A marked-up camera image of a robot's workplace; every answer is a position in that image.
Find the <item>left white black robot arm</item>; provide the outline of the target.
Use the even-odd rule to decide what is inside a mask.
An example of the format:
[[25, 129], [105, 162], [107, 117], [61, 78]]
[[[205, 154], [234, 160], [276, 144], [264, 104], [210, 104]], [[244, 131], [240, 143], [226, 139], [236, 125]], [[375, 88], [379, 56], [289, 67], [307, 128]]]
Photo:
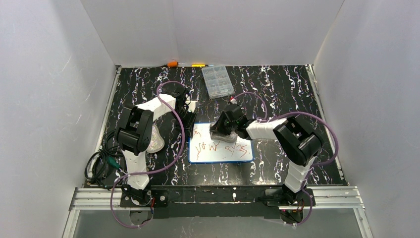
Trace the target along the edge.
[[156, 119], [172, 113], [181, 119], [176, 128], [184, 132], [184, 139], [193, 137], [193, 128], [197, 116], [196, 101], [192, 101], [189, 90], [180, 87], [174, 91], [164, 91], [158, 97], [142, 104], [125, 107], [115, 130], [115, 140], [126, 161], [129, 174], [127, 183], [137, 190], [144, 190], [150, 179], [147, 174], [146, 152], [152, 140], [159, 137], [158, 131], [153, 136]]

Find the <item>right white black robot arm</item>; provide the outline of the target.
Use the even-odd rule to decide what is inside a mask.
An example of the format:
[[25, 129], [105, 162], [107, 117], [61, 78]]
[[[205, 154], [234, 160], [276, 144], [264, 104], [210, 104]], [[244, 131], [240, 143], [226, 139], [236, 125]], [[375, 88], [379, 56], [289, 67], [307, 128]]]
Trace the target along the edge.
[[324, 145], [305, 116], [318, 117], [305, 112], [289, 112], [272, 119], [250, 119], [237, 104], [228, 105], [210, 127], [212, 137], [222, 140], [237, 135], [246, 140], [276, 140], [289, 159], [289, 168], [283, 186], [286, 191], [303, 190], [315, 157]]

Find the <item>blue framed whiteboard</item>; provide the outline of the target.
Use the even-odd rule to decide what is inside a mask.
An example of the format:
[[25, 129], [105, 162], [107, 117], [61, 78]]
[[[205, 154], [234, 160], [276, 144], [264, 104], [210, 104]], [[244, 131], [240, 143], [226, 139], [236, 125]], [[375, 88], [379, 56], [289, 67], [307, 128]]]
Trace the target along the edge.
[[234, 142], [212, 139], [210, 123], [194, 125], [193, 137], [189, 139], [188, 161], [191, 164], [243, 163], [253, 159], [251, 141], [240, 137]]

